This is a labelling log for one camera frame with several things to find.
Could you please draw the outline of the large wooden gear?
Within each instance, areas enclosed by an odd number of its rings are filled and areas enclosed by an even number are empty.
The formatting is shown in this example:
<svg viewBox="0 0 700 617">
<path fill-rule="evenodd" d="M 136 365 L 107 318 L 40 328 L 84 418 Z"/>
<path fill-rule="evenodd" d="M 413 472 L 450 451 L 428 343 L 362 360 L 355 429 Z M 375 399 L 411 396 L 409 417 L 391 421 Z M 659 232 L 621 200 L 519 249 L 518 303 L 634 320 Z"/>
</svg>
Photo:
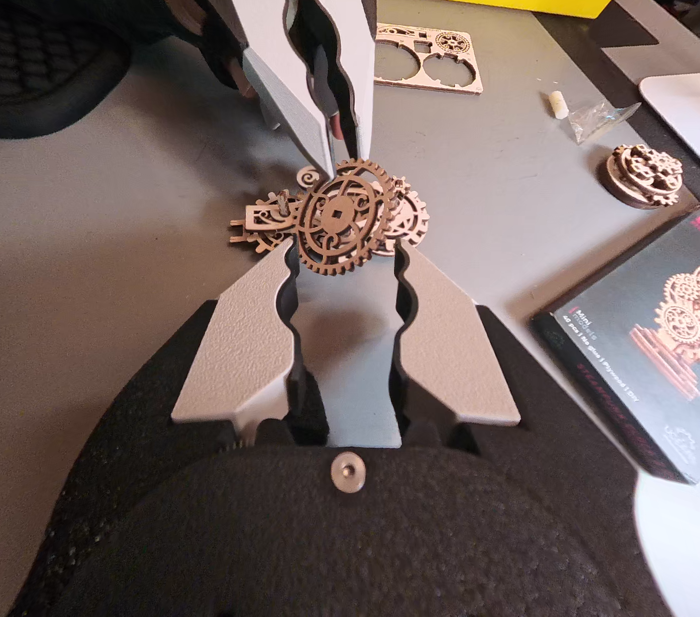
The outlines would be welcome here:
<svg viewBox="0 0 700 617">
<path fill-rule="evenodd" d="M 397 206 L 396 185 L 376 162 L 339 163 L 335 176 L 300 196 L 295 224 L 300 261 L 322 276 L 361 267 L 384 240 Z"/>
</svg>

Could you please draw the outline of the white smooth object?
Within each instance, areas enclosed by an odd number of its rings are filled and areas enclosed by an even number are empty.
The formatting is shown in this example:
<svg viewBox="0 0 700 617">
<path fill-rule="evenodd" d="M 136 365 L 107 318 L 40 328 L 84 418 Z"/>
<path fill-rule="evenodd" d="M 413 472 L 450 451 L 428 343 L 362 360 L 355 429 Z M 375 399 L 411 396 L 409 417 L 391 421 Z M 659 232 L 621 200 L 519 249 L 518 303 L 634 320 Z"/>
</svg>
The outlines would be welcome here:
<svg viewBox="0 0 700 617">
<path fill-rule="evenodd" d="M 640 471 L 635 525 L 652 576 L 675 616 L 699 615 L 699 486 Z"/>
</svg>

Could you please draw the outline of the wooden clock model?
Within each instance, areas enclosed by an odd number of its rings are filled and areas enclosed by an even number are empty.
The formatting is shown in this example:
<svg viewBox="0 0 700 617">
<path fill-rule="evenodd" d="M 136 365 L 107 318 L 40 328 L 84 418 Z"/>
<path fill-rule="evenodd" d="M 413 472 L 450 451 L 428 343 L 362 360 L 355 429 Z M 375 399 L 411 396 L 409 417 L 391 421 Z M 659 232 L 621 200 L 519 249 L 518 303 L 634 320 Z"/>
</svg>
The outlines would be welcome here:
<svg viewBox="0 0 700 617">
<path fill-rule="evenodd" d="M 426 203 L 419 198 L 405 177 L 390 176 L 396 185 L 398 206 L 391 219 L 389 231 L 372 256 L 393 256 L 396 243 L 400 240 L 417 246 L 428 231 L 430 217 Z M 262 254 L 273 251 L 288 237 L 296 237 L 295 224 L 300 196 L 312 189 L 321 179 L 316 168 L 308 165 L 297 172 L 296 181 L 300 186 L 299 191 L 270 192 L 268 198 L 259 199 L 255 204 L 246 206 L 244 217 L 230 223 L 230 243 L 255 244 L 256 251 Z"/>
</svg>

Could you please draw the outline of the black model kit box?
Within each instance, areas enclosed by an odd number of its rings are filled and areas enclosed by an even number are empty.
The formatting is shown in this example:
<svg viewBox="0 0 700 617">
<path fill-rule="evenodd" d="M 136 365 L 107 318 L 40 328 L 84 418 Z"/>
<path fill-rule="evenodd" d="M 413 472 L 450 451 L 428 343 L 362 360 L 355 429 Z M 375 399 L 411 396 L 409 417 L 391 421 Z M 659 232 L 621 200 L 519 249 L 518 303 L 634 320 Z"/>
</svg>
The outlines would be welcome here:
<svg viewBox="0 0 700 617">
<path fill-rule="evenodd" d="M 608 262 L 532 323 L 647 473 L 699 483 L 699 210 Z"/>
</svg>

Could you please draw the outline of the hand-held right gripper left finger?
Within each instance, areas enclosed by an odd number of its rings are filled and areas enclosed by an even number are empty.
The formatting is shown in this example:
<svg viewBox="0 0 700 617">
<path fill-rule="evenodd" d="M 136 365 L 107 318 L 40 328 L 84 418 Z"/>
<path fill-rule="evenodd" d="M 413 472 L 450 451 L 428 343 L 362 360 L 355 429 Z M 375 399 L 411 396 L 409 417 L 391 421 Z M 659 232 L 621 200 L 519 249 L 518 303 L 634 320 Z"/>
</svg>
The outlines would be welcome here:
<svg viewBox="0 0 700 617">
<path fill-rule="evenodd" d="M 306 375 L 298 308 L 297 240 L 288 237 L 225 289 L 171 411 L 176 424 L 229 421 L 252 443 L 264 420 L 301 409 Z"/>
</svg>

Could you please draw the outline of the clear plastic bag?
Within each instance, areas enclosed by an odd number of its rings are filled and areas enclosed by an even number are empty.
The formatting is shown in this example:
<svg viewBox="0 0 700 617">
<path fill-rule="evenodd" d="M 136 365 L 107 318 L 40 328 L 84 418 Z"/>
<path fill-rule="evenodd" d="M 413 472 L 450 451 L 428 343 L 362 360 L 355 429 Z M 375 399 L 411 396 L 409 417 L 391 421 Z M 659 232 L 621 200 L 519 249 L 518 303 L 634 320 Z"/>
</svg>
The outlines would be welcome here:
<svg viewBox="0 0 700 617">
<path fill-rule="evenodd" d="M 624 108 L 613 107 L 602 100 L 596 105 L 580 108 L 568 114 L 568 122 L 577 145 L 600 139 L 618 125 L 626 122 L 642 106 L 640 102 Z"/>
</svg>

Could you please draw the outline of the long wooden part sheet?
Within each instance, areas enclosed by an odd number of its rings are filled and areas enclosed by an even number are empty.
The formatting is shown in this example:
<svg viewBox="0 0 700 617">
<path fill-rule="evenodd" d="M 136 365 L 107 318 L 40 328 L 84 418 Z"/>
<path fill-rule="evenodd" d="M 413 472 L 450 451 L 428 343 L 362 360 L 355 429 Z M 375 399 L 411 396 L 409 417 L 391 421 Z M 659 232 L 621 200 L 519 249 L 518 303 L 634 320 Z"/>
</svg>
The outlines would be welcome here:
<svg viewBox="0 0 700 617">
<path fill-rule="evenodd" d="M 390 80 L 375 76 L 374 81 L 378 85 L 475 96 L 484 91 L 472 38 L 466 31 L 378 23 L 375 42 L 407 52 L 417 66 L 415 74 L 408 78 Z M 442 80 L 434 79 L 425 69 L 425 63 L 430 59 L 449 59 L 465 66 L 471 72 L 471 83 L 448 85 Z"/>
</svg>

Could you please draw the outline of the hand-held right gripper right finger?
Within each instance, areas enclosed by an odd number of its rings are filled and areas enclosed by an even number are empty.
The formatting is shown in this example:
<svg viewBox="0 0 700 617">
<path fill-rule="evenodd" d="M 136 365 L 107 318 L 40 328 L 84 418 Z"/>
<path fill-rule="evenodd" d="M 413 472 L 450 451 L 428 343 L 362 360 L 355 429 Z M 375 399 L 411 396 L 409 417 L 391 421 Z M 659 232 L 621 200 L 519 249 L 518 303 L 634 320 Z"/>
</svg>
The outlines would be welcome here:
<svg viewBox="0 0 700 617">
<path fill-rule="evenodd" d="M 393 409 L 401 437 L 429 423 L 443 443 L 469 424 L 516 427 L 521 414 L 473 299 L 416 247 L 396 243 Z"/>
</svg>

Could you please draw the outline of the small round wooden gear model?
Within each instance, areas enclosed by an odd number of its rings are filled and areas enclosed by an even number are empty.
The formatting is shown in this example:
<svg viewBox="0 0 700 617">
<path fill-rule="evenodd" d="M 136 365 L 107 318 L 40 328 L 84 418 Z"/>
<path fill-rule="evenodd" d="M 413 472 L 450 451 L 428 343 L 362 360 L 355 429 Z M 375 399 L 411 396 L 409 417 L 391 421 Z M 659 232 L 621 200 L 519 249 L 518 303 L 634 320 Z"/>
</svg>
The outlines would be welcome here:
<svg viewBox="0 0 700 617">
<path fill-rule="evenodd" d="M 683 188 L 680 160 L 643 144 L 622 145 L 599 166 L 606 190 L 626 205 L 644 210 L 671 207 Z"/>
</svg>

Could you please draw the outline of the white rounded pad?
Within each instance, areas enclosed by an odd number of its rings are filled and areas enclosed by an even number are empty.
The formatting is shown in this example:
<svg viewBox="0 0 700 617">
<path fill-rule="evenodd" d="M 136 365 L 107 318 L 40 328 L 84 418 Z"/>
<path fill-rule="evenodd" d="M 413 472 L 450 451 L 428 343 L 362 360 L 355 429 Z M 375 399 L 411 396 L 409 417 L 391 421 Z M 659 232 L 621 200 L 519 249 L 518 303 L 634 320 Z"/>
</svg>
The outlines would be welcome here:
<svg viewBox="0 0 700 617">
<path fill-rule="evenodd" d="M 643 99 L 699 157 L 699 73 L 649 76 L 638 87 Z"/>
</svg>

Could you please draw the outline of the black mesh chair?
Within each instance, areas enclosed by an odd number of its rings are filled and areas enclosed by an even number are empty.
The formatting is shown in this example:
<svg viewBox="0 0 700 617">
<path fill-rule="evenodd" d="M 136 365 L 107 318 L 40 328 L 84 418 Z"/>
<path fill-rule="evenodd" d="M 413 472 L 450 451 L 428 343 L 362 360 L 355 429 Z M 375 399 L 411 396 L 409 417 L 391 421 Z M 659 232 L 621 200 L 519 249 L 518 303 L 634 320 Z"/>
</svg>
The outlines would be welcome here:
<svg viewBox="0 0 700 617">
<path fill-rule="evenodd" d="M 104 27 L 45 20 L 1 2 L 1 138 L 61 131 L 124 78 L 132 46 Z"/>
</svg>

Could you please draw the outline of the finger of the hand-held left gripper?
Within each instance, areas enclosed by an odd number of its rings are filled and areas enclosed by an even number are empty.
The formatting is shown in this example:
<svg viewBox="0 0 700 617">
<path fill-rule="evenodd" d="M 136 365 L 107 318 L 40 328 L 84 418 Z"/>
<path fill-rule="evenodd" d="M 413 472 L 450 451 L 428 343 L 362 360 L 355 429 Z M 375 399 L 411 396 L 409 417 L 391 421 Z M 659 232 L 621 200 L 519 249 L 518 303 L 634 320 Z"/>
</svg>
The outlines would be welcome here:
<svg viewBox="0 0 700 617">
<path fill-rule="evenodd" d="M 347 102 L 336 99 L 339 110 L 349 112 L 349 129 L 343 131 L 347 149 L 351 149 L 354 131 L 354 156 L 369 159 L 372 145 L 374 109 L 375 43 L 362 0 L 314 0 L 330 23 L 335 43 L 335 64 L 349 93 Z"/>
<path fill-rule="evenodd" d="M 231 0 L 246 43 L 242 66 L 270 117 L 294 140 L 321 178 L 336 175 L 330 126 L 310 92 L 310 70 L 289 38 L 297 0 Z"/>
</svg>

